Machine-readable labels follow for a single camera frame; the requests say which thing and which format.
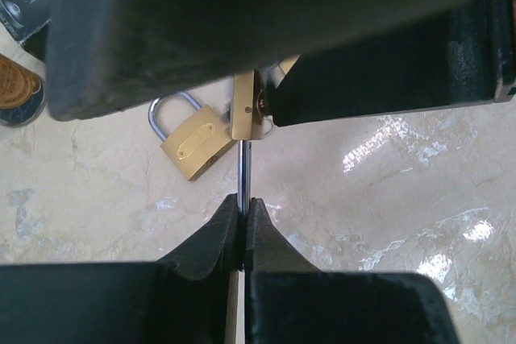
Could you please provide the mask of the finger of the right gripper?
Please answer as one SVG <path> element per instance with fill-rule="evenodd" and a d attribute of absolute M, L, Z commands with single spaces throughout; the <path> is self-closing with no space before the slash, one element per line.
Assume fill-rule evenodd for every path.
<path fill-rule="evenodd" d="M 466 1 L 52 0 L 48 111 L 57 121 L 98 118 Z"/>
<path fill-rule="evenodd" d="M 301 56 L 267 111 L 278 126 L 509 102 L 515 97 L 515 0 L 464 6 Z"/>

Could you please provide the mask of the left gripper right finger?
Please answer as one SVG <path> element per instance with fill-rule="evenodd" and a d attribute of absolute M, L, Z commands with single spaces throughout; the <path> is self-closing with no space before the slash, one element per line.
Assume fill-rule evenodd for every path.
<path fill-rule="evenodd" d="M 322 271 L 253 199 L 246 225 L 247 343 L 457 343 L 444 297 L 413 272 Z"/>

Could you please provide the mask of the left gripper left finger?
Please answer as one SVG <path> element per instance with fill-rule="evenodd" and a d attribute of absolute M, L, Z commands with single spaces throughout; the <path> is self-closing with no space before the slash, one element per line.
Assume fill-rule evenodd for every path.
<path fill-rule="evenodd" d="M 156 261 L 1 268 L 4 343 L 233 343 L 239 215 L 211 219 Z"/>

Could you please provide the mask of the small brass padlock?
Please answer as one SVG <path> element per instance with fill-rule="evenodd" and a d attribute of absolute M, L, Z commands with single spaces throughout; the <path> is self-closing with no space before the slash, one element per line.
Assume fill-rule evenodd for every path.
<path fill-rule="evenodd" d="M 252 140 L 263 137 L 258 107 L 263 83 L 257 70 L 236 74 L 231 101 L 230 136 L 237 141 L 237 204 L 246 216 L 251 203 Z"/>

